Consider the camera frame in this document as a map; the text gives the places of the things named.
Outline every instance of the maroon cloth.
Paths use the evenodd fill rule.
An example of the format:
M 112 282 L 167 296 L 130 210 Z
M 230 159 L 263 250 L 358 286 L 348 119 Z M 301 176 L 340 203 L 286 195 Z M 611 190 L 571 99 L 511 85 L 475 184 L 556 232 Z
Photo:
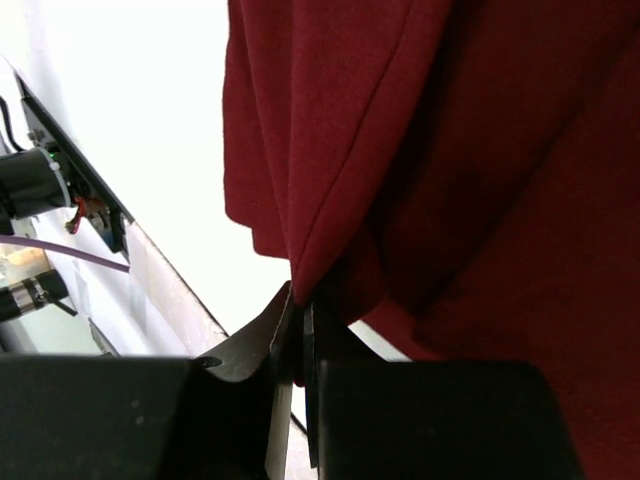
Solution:
M 225 195 L 413 358 L 527 360 L 640 478 L 640 2 L 230 0 Z

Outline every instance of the white surface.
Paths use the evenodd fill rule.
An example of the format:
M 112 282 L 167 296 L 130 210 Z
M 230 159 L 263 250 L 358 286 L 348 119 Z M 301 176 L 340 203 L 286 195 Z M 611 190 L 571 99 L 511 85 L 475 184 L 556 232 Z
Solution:
M 23 353 L 100 355 L 86 318 L 71 317 L 50 305 L 9 322 L 10 340 L 18 342 Z
M 224 213 L 226 2 L 1 1 L 0 51 L 209 311 L 241 328 L 289 266 Z
M 131 282 L 140 285 L 141 291 L 162 313 L 163 319 L 182 341 L 189 355 L 201 355 L 224 341 L 224 331 L 213 321 L 149 237 L 135 223 L 127 223 L 126 232 Z
M 34 221 L 38 238 L 79 248 L 124 263 L 122 255 L 112 254 L 99 235 L 83 222 L 78 234 L 69 235 L 64 223 L 72 212 L 58 210 L 40 215 Z M 186 355 L 187 351 L 172 329 L 152 306 L 145 315 L 136 315 L 130 276 L 83 262 L 74 257 L 48 253 L 51 263 L 63 277 L 69 296 L 78 311 L 91 318 L 122 355 Z
M 411 359 L 404 353 L 391 345 L 385 338 L 376 332 L 362 320 L 351 324 L 349 327 L 360 340 L 362 340 L 371 350 L 376 352 L 388 362 L 409 362 Z

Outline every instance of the white wall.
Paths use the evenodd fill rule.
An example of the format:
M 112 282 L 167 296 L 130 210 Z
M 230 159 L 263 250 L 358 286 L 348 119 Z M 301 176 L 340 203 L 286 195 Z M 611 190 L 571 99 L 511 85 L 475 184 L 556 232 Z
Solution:
M 211 313 L 235 331 L 289 277 L 224 214 L 223 0 L 0 0 L 0 51 Z
M 3 334 L 24 353 L 100 355 L 93 341 L 89 322 L 71 317 L 55 306 L 32 312 L 7 324 Z

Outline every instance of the black wire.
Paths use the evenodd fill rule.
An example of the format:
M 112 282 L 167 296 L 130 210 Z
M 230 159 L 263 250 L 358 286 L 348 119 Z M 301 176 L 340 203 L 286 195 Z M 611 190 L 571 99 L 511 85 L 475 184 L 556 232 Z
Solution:
M 2 110 L 2 118 L 4 119 L 4 126 L 7 130 L 7 140 L 11 146 L 15 149 L 16 152 L 24 152 L 24 148 L 18 145 L 16 139 L 13 137 L 13 127 L 11 126 L 11 116 L 9 115 L 9 107 L 7 106 L 7 102 L 4 101 L 4 98 L 0 96 L 0 109 Z

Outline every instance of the red wire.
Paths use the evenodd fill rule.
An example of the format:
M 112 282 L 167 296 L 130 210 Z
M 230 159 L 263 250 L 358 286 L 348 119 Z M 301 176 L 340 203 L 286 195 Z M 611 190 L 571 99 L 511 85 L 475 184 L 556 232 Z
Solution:
M 78 229 L 80 228 L 80 221 L 87 211 L 83 198 L 78 197 L 75 199 L 75 201 L 78 204 L 78 211 L 74 215 L 73 220 L 71 220 L 73 225 L 70 232 L 71 235 L 75 235 L 76 233 L 78 233 Z

